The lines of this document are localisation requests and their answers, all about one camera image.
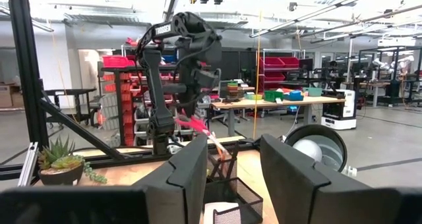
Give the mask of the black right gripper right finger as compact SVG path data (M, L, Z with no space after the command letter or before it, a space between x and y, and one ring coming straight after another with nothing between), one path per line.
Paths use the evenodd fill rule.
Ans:
M371 188L269 134L260 162L280 224L422 224L422 188Z

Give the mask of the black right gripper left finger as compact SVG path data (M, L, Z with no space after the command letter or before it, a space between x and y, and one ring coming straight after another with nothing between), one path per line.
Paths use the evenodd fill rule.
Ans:
M207 137L130 186L29 186L0 193L0 224L199 224Z

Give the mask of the red handled scissors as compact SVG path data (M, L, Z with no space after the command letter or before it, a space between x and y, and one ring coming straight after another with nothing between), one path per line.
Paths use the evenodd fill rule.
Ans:
M213 141L214 145L216 146L217 152L221 158L221 160L225 160L226 156L229 154L228 151L221 145L221 143L216 138L214 132L211 132L205 122L202 119L198 119L195 116L188 118L184 115L180 115L175 119L175 122L178 125L186 126L193 129L196 132L205 134L209 140Z

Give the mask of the black mesh desk organizer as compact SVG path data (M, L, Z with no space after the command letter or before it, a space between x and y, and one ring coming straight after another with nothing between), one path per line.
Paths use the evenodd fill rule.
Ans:
M237 176L237 156L248 145L244 140L227 145L229 154L223 161L216 149L209 151L201 224L204 205L210 202L236 202L241 212L241 224L262 223L262 197Z

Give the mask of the wooden workbench with bins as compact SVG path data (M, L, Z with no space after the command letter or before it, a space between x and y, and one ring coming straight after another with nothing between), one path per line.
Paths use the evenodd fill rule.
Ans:
M346 100L344 98L331 98L325 96L310 97L305 96L302 101L290 101L284 99L281 103L269 102L264 100L252 100L242 99L233 103L213 102L211 106L214 109L227 109L228 110L228 121L227 121L227 133L228 136L235 136L235 109L251 109L255 111L258 108L268 109L273 107L296 105L303 107L303 124L309 125L313 122L313 107L314 104L325 104L325 103L341 103L344 104Z

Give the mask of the shelf with red drawers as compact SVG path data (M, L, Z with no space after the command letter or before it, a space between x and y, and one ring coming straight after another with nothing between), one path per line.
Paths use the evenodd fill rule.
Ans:
M117 108L114 112L115 116L119 119L119 130L122 137L121 141L126 146L136 144L134 96L140 96L140 104L144 107L145 116L148 119L144 132L145 137L149 139L147 128L152 104L146 77L141 70L135 69L135 55L103 56L102 63L102 71L105 72L102 78L109 81L109 84L105 85L104 90L110 93L114 92L116 95ZM161 61L160 76L163 85L179 81L179 75L175 74L174 69L175 65L167 65ZM184 112L184 110L180 110L174 106L174 100L171 94L165 93L164 97L167 108L170 111L170 107L172 106L178 112Z

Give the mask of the rack with red bins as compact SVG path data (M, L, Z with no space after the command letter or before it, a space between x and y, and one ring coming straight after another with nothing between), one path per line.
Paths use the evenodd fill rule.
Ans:
M304 52L297 49L261 49L256 53L257 90L282 88L291 72L299 71Z

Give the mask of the white boxy machine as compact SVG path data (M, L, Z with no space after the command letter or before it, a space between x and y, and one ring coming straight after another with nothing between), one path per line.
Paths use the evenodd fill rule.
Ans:
M334 130L356 129L356 108L354 90L323 90L322 96L345 99L344 102L324 103L322 108L321 125Z

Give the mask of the potted succulent plant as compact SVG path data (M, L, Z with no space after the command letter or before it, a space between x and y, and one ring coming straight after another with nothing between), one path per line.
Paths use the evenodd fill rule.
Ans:
M91 181L106 184L107 179L97 174L90 163L81 155L76 155L75 142L69 137L63 142L61 137L49 147L43 147L37 154L38 175L44 185L77 185L85 174Z

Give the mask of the black cart table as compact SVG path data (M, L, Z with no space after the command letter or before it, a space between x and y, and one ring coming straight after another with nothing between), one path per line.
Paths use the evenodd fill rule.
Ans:
M60 107L59 97L60 96L73 96L75 101L75 112L74 113L66 113L65 115L74 119L76 122L84 122L85 125L94 126L94 110L90 105L90 92L95 92L95 88L91 89L55 89L55 90L46 90L45 93L47 96L53 97L53 104L56 105L58 108ZM86 96L86 107L87 112L83 113L80 103L80 97Z

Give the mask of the silver aluminium bracket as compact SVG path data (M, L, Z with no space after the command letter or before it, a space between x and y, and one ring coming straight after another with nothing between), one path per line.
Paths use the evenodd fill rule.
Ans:
M34 169L37 162L38 142L31 142L24 160L22 171L19 176L18 186L29 186L34 176Z

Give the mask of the black aluminium cell frame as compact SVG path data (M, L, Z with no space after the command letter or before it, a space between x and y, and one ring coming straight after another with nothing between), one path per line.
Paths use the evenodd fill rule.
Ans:
M139 151L133 156L118 152L48 102L47 96L43 95L43 83L40 79L29 0L9 0L9 9L31 142L38 142L43 146L49 145L46 127L46 115L49 113L103 152L102 155L86 158L95 169L150 163L169 158L168 155L153 155L149 151Z

